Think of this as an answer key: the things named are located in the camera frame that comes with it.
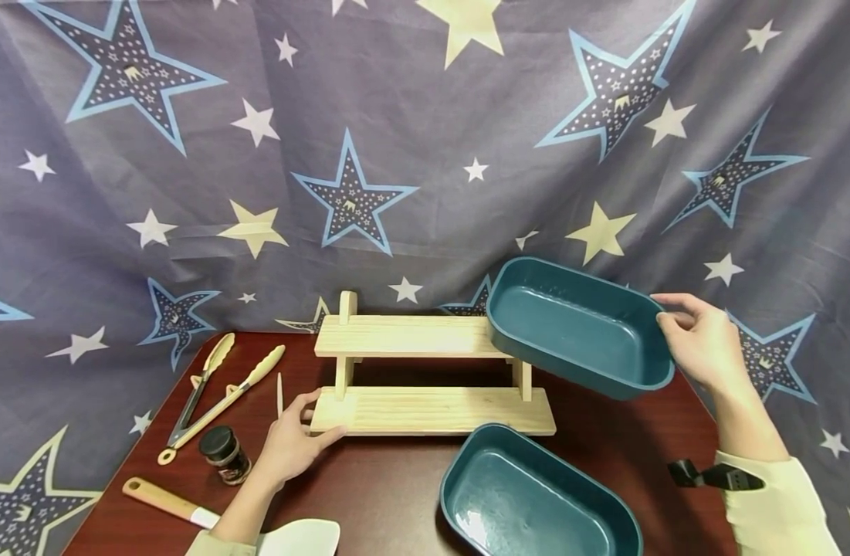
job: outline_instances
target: wooden table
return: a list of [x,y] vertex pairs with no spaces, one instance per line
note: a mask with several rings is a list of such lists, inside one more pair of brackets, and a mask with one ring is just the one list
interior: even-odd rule
[[[166,467],[156,464],[175,420],[216,338],[201,348],[144,437],[138,441],[95,509],[73,538],[67,555],[184,554],[198,529],[122,495],[122,484],[142,476],[180,497],[221,513],[236,491],[221,484],[198,454],[198,438]],[[276,415],[276,371],[283,373],[288,405],[301,392],[332,384],[333,359],[313,355],[314,336],[237,334],[236,346],[214,373],[196,418],[238,384],[274,346],[286,345],[278,367],[213,425],[230,425],[252,456],[259,455]],[[368,359],[354,376],[359,385],[508,385],[500,361]],[[664,390],[634,402],[613,402],[552,375],[536,373],[554,410],[557,434],[538,439],[549,450],[618,493],[634,511],[646,554],[736,554],[716,490],[681,490],[665,464],[692,458],[702,469],[713,460],[715,423],[682,376]],[[265,529],[301,517],[341,524],[339,556],[474,555],[455,537],[438,505],[440,481],[464,438],[348,438],[323,461],[286,485]]]

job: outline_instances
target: teal baking dish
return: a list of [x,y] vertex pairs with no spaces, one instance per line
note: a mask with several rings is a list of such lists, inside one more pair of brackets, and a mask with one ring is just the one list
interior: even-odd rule
[[443,475],[449,525],[483,556],[641,556],[628,506],[499,423],[472,432]]
[[648,295],[533,257],[502,267],[487,303],[496,349],[615,399],[675,373]]

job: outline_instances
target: black jar lid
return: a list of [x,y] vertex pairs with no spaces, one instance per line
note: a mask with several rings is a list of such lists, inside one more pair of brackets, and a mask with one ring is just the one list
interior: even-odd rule
[[227,426],[210,429],[200,439],[200,452],[210,460],[219,461],[233,453],[236,448],[236,437]]

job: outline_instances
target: hand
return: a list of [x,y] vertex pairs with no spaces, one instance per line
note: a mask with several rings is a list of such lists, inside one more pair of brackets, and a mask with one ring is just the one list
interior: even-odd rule
[[652,298],[684,310],[656,318],[678,367],[712,393],[753,392],[740,330],[726,312],[689,293],[654,293]]
[[316,437],[309,436],[310,427],[302,425],[301,421],[309,421],[313,410],[304,408],[319,397],[319,389],[301,394],[286,408],[283,416],[273,422],[249,481],[254,479],[278,490],[285,481],[306,472],[321,452],[344,436],[347,432],[344,427],[329,429]]

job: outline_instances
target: spatula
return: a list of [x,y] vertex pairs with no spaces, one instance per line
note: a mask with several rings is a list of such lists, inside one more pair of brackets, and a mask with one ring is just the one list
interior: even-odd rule
[[[221,516],[195,503],[187,502],[147,480],[132,476],[122,485],[122,493],[182,520],[206,529]],[[257,540],[259,556],[335,556],[341,526],[328,520],[296,520]]]

